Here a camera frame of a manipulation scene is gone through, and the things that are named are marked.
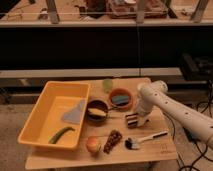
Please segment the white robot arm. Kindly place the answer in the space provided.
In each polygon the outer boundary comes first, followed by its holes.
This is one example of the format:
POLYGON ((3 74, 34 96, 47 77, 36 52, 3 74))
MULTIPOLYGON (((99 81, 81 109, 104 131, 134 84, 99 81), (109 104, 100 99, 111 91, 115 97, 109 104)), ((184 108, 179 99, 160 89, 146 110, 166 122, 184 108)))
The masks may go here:
POLYGON ((168 87, 164 81, 139 83, 137 90, 135 112, 138 114, 138 126, 145 124, 153 107, 157 106, 213 150, 212 118, 167 96, 168 87))

